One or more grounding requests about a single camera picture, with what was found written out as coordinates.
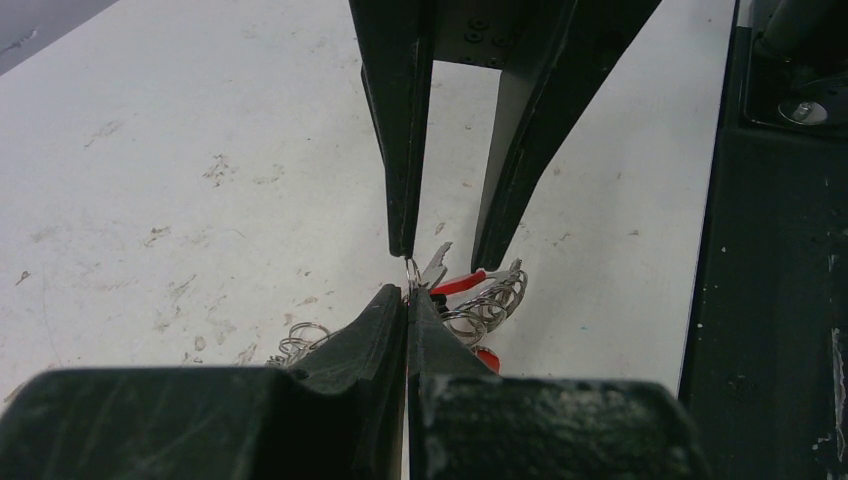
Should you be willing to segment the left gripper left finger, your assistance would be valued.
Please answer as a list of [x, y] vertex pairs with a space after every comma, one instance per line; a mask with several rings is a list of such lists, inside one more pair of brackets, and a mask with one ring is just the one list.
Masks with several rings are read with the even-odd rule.
[[382, 287], [288, 368], [52, 370], [1, 419], [5, 479], [397, 479], [405, 306]]

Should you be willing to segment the metal keyring organizer red handle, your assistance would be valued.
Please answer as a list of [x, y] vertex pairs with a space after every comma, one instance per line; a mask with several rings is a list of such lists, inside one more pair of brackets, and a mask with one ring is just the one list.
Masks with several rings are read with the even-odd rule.
[[[430, 290], [443, 326], [467, 346], [487, 367], [498, 373], [501, 362], [483, 345], [486, 336], [498, 329], [522, 303], [528, 274], [517, 258], [508, 268], [495, 272], [477, 270], [438, 283]], [[335, 333], [315, 322], [293, 325], [278, 343], [278, 353], [269, 356], [269, 367], [288, 369], [308, 356]]]

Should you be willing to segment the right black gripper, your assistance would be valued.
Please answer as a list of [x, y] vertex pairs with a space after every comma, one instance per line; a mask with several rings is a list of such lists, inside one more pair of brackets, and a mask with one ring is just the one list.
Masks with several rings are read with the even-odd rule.
[[389, 252], [414, 252], [434, 60], [501, 70], [472, 269], [500, 267], [544, 171], [654, 0], [349, 3], [384, 167]]

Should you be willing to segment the key with red tag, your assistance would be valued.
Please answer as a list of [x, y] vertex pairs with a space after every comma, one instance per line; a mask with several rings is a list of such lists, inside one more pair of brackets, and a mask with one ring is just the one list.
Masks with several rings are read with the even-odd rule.
[[431, 292], [443, 325], [495, 374], [500, 373], [500, 358], [481, 342], [508, 318], [504, 302], [510, 293], [503, 284], [505, 277], [505, 272], [478, 270]]

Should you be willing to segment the key with black tag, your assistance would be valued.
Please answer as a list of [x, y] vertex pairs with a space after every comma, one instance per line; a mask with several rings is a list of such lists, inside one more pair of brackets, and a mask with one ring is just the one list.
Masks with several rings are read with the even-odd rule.
[[452, 246], [451, 241], [444, 242], [434, 253], [433, 257], [421, 273], [421, 285], [428, 292], [435, 289], [445, 278], [448, 267], [444, 264], [444, 258]]

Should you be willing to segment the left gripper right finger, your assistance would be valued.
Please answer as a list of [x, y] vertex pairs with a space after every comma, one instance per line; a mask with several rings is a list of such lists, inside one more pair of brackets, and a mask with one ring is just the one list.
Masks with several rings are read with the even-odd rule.
[[425, 289], [408, 305], [414, 479], [707, 479], [693, 421], [642, 381], [504, 377], [443, 325]]

